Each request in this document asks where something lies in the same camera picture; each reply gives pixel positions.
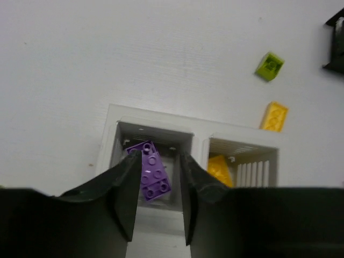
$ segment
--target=white storage bin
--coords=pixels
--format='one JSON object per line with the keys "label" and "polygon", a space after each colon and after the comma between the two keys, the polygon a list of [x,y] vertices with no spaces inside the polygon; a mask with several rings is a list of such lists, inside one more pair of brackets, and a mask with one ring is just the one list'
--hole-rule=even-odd
{"label": "white storage bin", "polygon": [[168,175],[171,192],[151,202],[145,201],[140,192],[138,205],[181,211],[179,153],[182,151],[191,153],[192,138],[193,134],[188,132],[119,121],[117,122],[110,167],[114,167],[127,155],[126,148],[146,140],[152,141]]}
{"label": "white storage bin", "polygon": [[209,156],[235,157],[233,163],[228,160],[228,166],[234,185],[240,187],[246,187],[246,181],[247,186],[250,185],[247,171],[252,178],[252,169],[257,174],[260,166],[262,171],[269,168],[269,176],[257,181],[258,186],[288,183],[288,152],[283,147],[286,140],[282,133],[120,105],[109,107],[96,175],[117,164],[126,155],[125,148],[145,140],[152,140],[162,156],[172,191],[151,203],[139,196],[133,241],[128,244],[126,258],[190,257],[181,212],[178,160],[181,151],[188,151],[204,169]]}
{"label": "white storage bin", "polygon": [[209,157],[226,157],[234,187],[277,186],[278,148],[211,137]]}

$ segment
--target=purple lego brick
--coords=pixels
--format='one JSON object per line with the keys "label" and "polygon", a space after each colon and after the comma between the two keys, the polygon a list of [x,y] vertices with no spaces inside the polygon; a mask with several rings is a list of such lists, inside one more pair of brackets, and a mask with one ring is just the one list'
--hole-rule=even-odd
{"label": "purple lego brick", "polygon": [[153,200],[171,191],[166,171],[153,142],[144,141],[126,148],[126,151],[129,154],[134,149],[142,151],[141,190],[145,199]]}
{"label": "purple lego brick", "polygon": [[149,154],[156,153],[156,149],[154,147],[154,144],[151,141],[141,142],[140,144],[136,144],[132,147],[126,148],[125,150],[129,154],[133,149],[137,149],[139,151],[142,151],[142,157],[143,157],[143,155],[149,155]]}
{"label": "purple lego brick", "polygon": [[146,159],[142,159],[141,189],[146,200],[155,199],[171,190],[158,153],[153,153],[148,155]]}
{"label": "purple lego brick", "polygon": [[147,201],[159,198],[171,191],[168,179],[165,178],[149,186],[142,187],[142,193]]}

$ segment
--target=lego brick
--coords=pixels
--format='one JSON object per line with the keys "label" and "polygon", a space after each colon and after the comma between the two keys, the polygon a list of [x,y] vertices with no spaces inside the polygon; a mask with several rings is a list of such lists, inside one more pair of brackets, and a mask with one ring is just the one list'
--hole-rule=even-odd
{"label": "lego brick", "polygon": [[274,53],[269,52],[264,56],[262,62],[259,64],[256,74],[267,81],[271,81],[276,78],[283,64],[283,59],[279,58]]}
{"label": "lego brick", "polygon": [[208,160],[207,172],[226,186],[233,187],[230,171],[223,155],[211,157]]}
{"label": "lego brick", "polygon": [[271,102],[267,107],[260,129],[280,132],[283,128],[287,113],[287,107],[278,102]]}
{"label": "lego brick", "polygon": [[171,190],[158,153],[142,158],[141,189],[146,200],[156,199]]}
{"label": "lego brick", "polygon": [[171,191],[167,178],[157,181],[151,185],[144,186],[141,188],[142,193],[147,201],[159,198],[160,196]]}
{"label": "lego brick", "polygon": [[156,153],[156,149],[154,147],[154,144],[151,141],[141,142],[140,144],[136,144],[136,145],[134,145],[132,147],[126,148],[125,150],[129,154],[134,149],[142,151],[143,155],[149,155],[149,154]]}

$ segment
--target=bin compartment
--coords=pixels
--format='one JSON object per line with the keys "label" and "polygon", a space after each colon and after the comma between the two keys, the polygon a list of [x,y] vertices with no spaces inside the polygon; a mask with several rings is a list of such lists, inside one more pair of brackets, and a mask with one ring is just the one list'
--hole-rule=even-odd
{"label": "bin compartment", "polygon": [[277,186],[278,149],[210,138],[209,158],[226,157],[234,187]]}
{"label": "bin compartment", "polygon": [[139,206],[181,211],[179,153],[191,152],[192,133],[172,131],[156,127],[142,126],[119,121],[117,123],[110,166],[113,167],[127,155],[125,149],[150,140],[153,142],[168,175],[171,192],[147,202],[139,193]]}

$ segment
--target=yellow lego brick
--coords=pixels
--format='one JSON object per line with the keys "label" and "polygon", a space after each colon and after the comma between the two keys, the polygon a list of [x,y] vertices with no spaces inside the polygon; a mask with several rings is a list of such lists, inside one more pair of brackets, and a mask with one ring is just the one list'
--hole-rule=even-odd
{"label": "yellow lego brick", "polygon": [[233,187],[230,171],[223,155],[208,160],[208,173],[228,187]]}
{"label": "yellow lego brick", "polygon": [[267,107],[260,129],[280,132],[287,113],[287,107],[278,102],[271,102]]}

